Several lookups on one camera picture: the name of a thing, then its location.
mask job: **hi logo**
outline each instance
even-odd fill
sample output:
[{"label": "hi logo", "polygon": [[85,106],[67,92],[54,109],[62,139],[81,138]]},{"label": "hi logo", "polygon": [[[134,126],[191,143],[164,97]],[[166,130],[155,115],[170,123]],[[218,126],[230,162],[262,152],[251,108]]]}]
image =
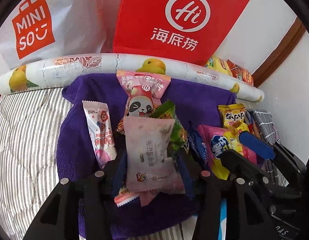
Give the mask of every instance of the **hi logo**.
[{"label": "hi logo", "polygon": [[19,14],[12,19],[12,24],[16,33],[19,59],[55,42],[46,0],[36,0],[34,3],[30,0],[23,1],[19,6]]},{"label": "hi logo", "polygon": [[169,0],[165,13],[168,22],[177,30],[195,32],[208,23],[210,6],[206,0]]}]

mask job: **rolled plastic tablecloth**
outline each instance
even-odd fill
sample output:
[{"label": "rolled plastic tablecloth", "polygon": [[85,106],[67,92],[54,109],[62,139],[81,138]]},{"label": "rolled plastic tablecloth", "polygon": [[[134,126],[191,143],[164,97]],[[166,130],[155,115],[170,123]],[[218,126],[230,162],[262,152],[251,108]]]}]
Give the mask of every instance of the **rolled plastic tablecloth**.
[{"label": "rolled plastic tablecloth", "polygon": [[[0,94],[69,86],[76,77],[89,73],[116,73],[117,70],[136,71],[151,56],[100,53],[51,58],[22,65],[0,76]],[[230,90],[240,99],[260,102],[264,93],[241,80],[206,67],[187,62],[159,58],[171,78],[202,83]]]}]

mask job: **quilted mattress cover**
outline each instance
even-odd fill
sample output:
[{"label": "quilted mattress cover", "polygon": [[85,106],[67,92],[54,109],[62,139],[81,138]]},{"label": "quilted mattress cover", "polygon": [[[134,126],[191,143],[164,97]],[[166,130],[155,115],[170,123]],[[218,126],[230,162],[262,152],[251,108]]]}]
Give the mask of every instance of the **quilted mattress cover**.
[{"label": "quilted mattress cover", "polygon": [[55,154],[60,126],[72,104],[62,88],[0,98],[0,225],[23,238],[59,182]]}]

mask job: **white shopping bag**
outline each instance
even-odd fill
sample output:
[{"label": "white shopping bag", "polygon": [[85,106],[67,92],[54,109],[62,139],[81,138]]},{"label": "white shopping bag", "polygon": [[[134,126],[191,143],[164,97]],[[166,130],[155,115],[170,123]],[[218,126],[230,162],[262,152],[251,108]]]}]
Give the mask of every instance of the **white shopping bag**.
[{"label": "white shopping bag", "polygon": [[0,53],[10,69],[99,53],[106,38],[102,10],[102,0],[22,0],[0,28]]}]

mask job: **green snack package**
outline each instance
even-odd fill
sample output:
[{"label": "green snack package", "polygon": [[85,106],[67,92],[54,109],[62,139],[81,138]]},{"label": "green snack package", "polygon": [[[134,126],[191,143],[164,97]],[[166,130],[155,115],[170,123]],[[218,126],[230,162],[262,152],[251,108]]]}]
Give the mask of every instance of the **green snack package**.
[{"label": "green snack package", "polygon": [[155,109],[155,111],[150,115],[150,117],[159,119],[175,119],[176,122],[173,126],[167,152],[172,157],[176,157],[176,151],[180,147],[184,147],[188,152],[188,133],[183,128],[180,120],[176,116],[176,106],[172,101],[167,100],[166,102],[164,102],[161,106]]}]

